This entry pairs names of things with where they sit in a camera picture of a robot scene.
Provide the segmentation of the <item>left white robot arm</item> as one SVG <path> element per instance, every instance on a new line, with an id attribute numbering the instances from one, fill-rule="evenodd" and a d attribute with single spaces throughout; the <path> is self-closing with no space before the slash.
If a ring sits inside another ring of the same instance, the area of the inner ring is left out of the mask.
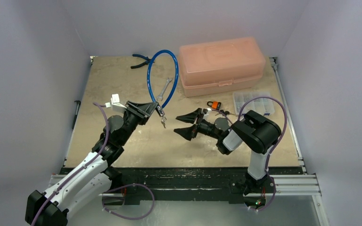
<path id="1" fill-rule="evenodd" d="M 127 188 L 122 174 L 112 164 L 124 152 L 124 145 L 159 108 L 158 102 L 121 106 L 123 116 L 107 117 L 97 105 L 105 126 L 92 151 L 60 181 L 43 192 L 33 191 L 27 198 L 25 221 L 31 226 L 66 226 L 82 207 L 104 192 L 115 193 Z"/>

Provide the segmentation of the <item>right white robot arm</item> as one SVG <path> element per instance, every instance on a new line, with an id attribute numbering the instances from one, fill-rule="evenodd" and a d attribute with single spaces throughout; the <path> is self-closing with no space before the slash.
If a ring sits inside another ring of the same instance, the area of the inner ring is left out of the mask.
<path id="1" fill-rule="evenodd" d="M 282 137 L 282 131 L 278 124 L 250 110 L 242 120 L 229 124 L 223 117 L 222 124 L 210 123 L 206 120 L 207 109 L 197 110 L 176 117 L 176 120 L 190 123 L 190 127 L 177 128 L 174 132 L 184 139 L 191 141 L 198 134 L 216 139 L 216 147 L 220 153 L 229 155 L 241 144 L 246 144 L 251 150 L 248 169 L 245 173 L 245 181 L 239 184 L 244 194 L 261 191 L 268 179 L 268 158 L 271 150 Z"/>

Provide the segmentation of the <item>orange black padlock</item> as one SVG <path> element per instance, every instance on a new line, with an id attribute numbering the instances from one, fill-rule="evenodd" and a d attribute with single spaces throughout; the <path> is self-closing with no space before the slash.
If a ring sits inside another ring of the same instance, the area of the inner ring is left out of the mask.
<path id="1" fill-rule="evenodd" d="M 210 107 L 211 109 L 215 109 L 215 110 L 220 110 L 222 103 L 221 102 L 217 102 L 217 101 L 208 101 L 207 106 Z"/>

